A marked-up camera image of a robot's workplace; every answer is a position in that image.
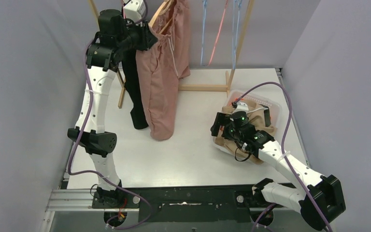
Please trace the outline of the wooden hanger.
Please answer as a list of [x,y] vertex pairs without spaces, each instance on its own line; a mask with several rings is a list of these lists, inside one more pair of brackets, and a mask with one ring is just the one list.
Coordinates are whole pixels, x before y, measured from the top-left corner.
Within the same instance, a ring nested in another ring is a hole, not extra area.
[[[152,16],[151,20],[149,21],[148,23],[148,26],[150,29],[153,28],[153,25],[155,24],[155,22],[157,21],[158,17],[161,16],[161,15],[164,15],[167,11],[171,10],[172,9],[172,5],[174,3],[174,0],[164,0],[161,5],[159,6],[159,8],[156,10],[155,14]],[[161,36],[164,32],[166,32],[168,30],[168,28],[170,26],[173,25],[173,18],[170,18],[166,24],[160,29],[159,32],[156,32],[154,33],[154,35],[158,38],[159,36]]]

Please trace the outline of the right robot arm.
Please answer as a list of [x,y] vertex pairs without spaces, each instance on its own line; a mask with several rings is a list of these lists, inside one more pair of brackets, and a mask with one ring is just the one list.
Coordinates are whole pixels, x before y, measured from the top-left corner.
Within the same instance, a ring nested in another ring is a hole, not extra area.
[[253,186],[252,199],[258,206],[267,203],[289,208],[299,213],[314,230],[321,231],[346,210],[340,180],[334,175],[324,176],[284,151],[273,136],[257,130],[248,121],[245,111],[232,114],[218,112],[212,136],[233,142],[248,157],[267,163],[284,176],[293,187],[265,178]]

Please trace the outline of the pink shorts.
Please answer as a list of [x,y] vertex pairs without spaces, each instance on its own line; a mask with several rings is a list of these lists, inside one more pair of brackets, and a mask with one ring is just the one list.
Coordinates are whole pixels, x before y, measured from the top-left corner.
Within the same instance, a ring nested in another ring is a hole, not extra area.
[[136,52],[143,109],[150,136],[158,141],[167,140],[174,133],[179,81],[190,75],[189,2],[174,0],[171,7],[150,30],[153,34],[159,32],[170,18],[173,25],[150,50]]

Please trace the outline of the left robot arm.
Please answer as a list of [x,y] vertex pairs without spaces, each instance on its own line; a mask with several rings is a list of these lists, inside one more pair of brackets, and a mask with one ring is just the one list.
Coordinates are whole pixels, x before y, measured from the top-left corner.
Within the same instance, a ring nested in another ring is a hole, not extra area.
[[67,136],[74,141],[67,171],[69,175],[87,173],[71,170],[79,146],[91,157],[98,177],[95,198],[110,208],[120,207],[128,191],[123,190],[116,173],[113,151],[117,135],[105,129],[105,113],[112,82],[129,50],[146,51],[157,38],[145,20],[146,10],[106,9],[98,16],[99,31],[89,42],[85,52],[86,88],[79,118]]

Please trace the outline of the light blue wire hanger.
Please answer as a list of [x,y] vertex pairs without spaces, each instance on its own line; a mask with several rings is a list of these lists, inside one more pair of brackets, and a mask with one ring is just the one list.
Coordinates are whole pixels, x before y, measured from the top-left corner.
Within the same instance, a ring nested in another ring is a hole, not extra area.
[[234,0],[232,4],[232,69],[236,68],[236,50],[239,36],[239,23],[243,0]]

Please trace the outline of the pink hanger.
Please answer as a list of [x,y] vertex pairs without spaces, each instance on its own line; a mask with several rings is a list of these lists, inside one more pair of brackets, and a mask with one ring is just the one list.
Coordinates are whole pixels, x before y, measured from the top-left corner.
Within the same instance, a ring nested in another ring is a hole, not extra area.
[[221,20],[220,20],[220,22],[218,24],[218,30],[217,30],[217,34],[216,34],[216,37],[215,37],[215,40],[214,40],[214,44],[213,44],[213,48],[212,48],[212,51],[211,51],[210,59],[209,59],[209,62],[208,62],[208,66],[211,65],[211,63],[212,63],[212,61],[214,59],[216,47],[217,47],[217,44],[218,44],[218,41],[219,41],[219,37],[220,37],[221,31],[222,31],[222,27],[223,27],[225,15],[226,15],[226,12],[227,12],[228,4],[229,4],[229,0],[226,0],[225,3],[224,3],[224,10],[223,10],[223,13],[222,13],[222,16],[221,16]]

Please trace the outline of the beige shorts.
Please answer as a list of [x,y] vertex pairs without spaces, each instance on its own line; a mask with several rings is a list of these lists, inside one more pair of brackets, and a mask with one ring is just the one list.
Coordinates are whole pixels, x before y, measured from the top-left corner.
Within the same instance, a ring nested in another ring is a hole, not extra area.
[[[277,128],[266,121],[268,117],[265,113],[265,106],[260,105],[256,101],[249,99],[242,99],[241,101],[239,101],[239,103],[247,104],[249,109],[249,113],[247,114],[247,116],[250,124],[254,125],[257,130],[263,130],[271,136],[275,136]],[[247,157],[246,153],[242,152],[240,149],[237,149],[237,146],[233,141],[226,140],[225,138],[221,137],[221,135],[222,129],[220,130],[219,135],[214,138],[214,143],[216,145],[226,149],[228,152],[232,153],[232,155],[234,155],[235,151],[237,151],[236,156],[238,160],[242,160]]]

